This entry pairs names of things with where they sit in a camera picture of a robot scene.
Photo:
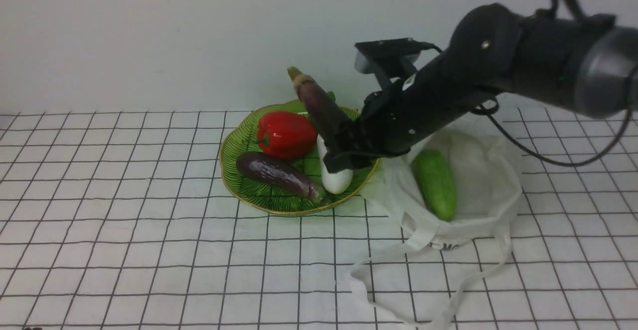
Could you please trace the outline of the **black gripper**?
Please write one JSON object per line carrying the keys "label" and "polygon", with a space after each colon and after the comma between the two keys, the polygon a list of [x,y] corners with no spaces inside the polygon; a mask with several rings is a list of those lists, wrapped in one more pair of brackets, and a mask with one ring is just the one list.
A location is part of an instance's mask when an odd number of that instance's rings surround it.
{"label": "black gripper", "polygon": [[[369,157],[404,155],[439,130],[439,79],[415,80],[407,88],[405,83],[396,80],[365,103],[357,121],[342,121],[335,127],[330,135],[330,152],[323,156],[328,173],[369,168]],[[353,151],[366,157],[332,153]]]}

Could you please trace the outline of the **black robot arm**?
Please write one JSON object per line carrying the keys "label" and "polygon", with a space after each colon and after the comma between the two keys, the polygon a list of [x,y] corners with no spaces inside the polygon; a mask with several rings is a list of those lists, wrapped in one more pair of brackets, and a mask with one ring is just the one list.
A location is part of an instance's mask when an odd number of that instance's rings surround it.
{"label": "black robot arm", "polygon": [[610,14],[578,21],[538,10],[524,18],[493,3],[461,19],[449,46],[421,69],[413,62],[435,49],[429,42],[358,42],[355,67],[376,76],[381,91],[324,137],[322,159],[337,172],[401,157],[465,114],[491,117],[497,107],[483,104],[508,92],[597,120],[624,111],[610,144],[574,166],[591,164],[619,143],[637,110],[637,41],[637,30]]}

